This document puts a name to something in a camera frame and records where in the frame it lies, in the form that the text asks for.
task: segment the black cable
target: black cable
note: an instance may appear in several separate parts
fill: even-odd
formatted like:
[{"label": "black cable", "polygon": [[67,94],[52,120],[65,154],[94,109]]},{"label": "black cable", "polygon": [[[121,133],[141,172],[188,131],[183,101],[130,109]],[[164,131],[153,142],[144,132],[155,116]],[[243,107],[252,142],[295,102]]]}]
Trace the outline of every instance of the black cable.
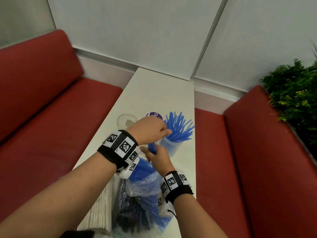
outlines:
[{"label": "black cable", "polygon": [[[167,210],[168,212],[172,212],[170,209],[168,209]],[[173,215],[175,216],[175,218],[177,219],[177,216],[175,215],[175,213],[174,212],[172,212],[173,213]]]}]

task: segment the bundle of blue straws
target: bundle of blue straws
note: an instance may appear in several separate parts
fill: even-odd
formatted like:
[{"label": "bundle of blue straws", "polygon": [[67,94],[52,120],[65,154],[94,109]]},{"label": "bundle of blue straws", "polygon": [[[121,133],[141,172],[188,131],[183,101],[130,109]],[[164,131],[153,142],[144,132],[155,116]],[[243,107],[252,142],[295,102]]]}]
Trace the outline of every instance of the bundle of blue straws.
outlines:
[{"label": "bundle of blue straws", "polygon": [[190,136],[193,133],[192,129],[195,128],[195,125],[192,126],[193,122],[191,121],[192,120],[186,122],[186,119],[184,119],[184,115],[182,115],[182,112],[180,112],[178,116],[176,115],[176,112],[170,112],[170,116],[168,117],[166,115],[166,120],[164,120],[164,122],[166,123],[167,128],[172,130],[172,134],[166,136],[166,138],[174,143],[179,143],[192,139],[190,138]]}]

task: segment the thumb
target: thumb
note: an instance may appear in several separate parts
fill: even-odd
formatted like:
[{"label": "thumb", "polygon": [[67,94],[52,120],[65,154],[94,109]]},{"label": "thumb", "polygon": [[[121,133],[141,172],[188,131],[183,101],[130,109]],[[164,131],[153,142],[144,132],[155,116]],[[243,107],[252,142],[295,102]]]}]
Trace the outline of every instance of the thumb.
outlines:
[{"label": "thumb", "polygon": [[162,129],[160,131],[161,137],[164,138],[167,135],[170,135],[172,133],[172,131],[170,129]]},{"label": "thumb", "polygon": [[145,154],[146,157],[148,157],[150,160],[152,160],[155,157],[155,154],[151,153],[151,151],[144,147],[140,146],[140,150]]}]

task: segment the green plant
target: green plant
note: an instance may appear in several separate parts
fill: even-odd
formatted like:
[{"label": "green plant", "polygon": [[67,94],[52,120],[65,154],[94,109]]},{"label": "green plant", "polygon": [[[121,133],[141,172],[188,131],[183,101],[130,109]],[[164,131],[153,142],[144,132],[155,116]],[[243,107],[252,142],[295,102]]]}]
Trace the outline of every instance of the green plant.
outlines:
[{"label": "green plant", "polygon": [[278,120],[289,122],[303,141],[317,145],[317,48],[316,61],[304,67],[281,65],[260,81],[270,94],[270,103],[280,111]]}]

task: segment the purple label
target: purple label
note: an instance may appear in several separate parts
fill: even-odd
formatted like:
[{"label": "purple label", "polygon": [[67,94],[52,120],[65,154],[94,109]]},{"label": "purple label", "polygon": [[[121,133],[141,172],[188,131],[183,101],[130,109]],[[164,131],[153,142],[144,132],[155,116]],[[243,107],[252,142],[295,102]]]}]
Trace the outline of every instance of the purple label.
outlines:
[{"label": "purple label", "polygon": [[147,114],[147,116],[151,116],[151,115],[155,115],[155,116],[157,116],[159,119],[163,120],[162,116],[161,116],[160,114],[156,113],[156,112],[150,112],[150,113]]}]

